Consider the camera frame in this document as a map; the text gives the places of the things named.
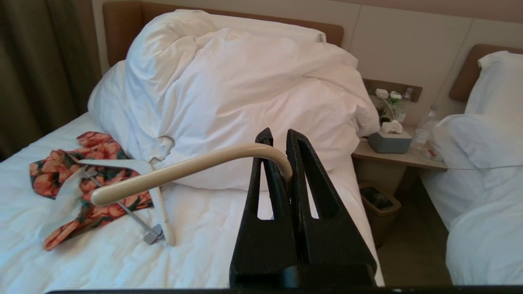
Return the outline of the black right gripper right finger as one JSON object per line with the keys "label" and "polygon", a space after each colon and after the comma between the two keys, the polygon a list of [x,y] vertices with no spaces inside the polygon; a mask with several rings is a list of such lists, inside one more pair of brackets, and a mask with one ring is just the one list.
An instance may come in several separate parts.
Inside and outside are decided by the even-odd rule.
{"label": "black right gripper right finger", "polygon": [[287,287],[374,287],[377,262],[308,138],[290,129],[290,206],[297,264]]}

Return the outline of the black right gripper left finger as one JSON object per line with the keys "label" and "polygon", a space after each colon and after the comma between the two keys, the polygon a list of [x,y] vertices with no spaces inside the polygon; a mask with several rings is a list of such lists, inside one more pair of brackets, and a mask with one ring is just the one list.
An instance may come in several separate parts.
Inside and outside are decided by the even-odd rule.
{"label": "black right gripper left finger", "polygon": [[[280,174],[275,161],[253,160],[245,208],[230,261],[232,288],[306,288],[303,277],[306,242],[302,220],[306,181],[299,147],[294,142],[298,136],[293,129],[286,135],[290,179]],[[276,212],[273,220],[258,217],[262,174],[269,176],[270,201]]]}

